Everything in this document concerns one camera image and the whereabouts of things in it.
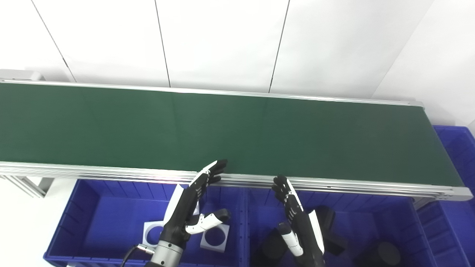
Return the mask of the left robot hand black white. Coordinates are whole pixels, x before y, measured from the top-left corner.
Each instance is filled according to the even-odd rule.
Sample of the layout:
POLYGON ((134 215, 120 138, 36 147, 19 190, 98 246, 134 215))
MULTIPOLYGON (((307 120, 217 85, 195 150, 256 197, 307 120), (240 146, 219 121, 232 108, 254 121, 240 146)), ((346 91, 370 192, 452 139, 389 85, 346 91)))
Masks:
POLYGON ((205 166, 193 178, 180 196, 170 219, 164 225, 159 244, 174 245, 184 250, 191 235, 214 228, 231 218, 231 212, 227 208, 207 214, 193 214, 199 200, 206 193, 207 187, 221 180, 220 175, 224 172, 227 163, 227 159, 216 160, 205 166))

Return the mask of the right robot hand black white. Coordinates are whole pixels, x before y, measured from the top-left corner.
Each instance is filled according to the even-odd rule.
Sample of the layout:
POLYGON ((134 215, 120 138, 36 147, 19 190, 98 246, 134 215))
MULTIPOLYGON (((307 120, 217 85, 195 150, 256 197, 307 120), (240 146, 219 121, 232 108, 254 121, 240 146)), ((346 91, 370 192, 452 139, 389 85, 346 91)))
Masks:
POLYGON ((275 198, 285 210, 287 222, 278 223, 277 230, 299 267, 324 267, 324 242, 316 212, 306 213, 299 196, 287 177, 273 178, 275 198))

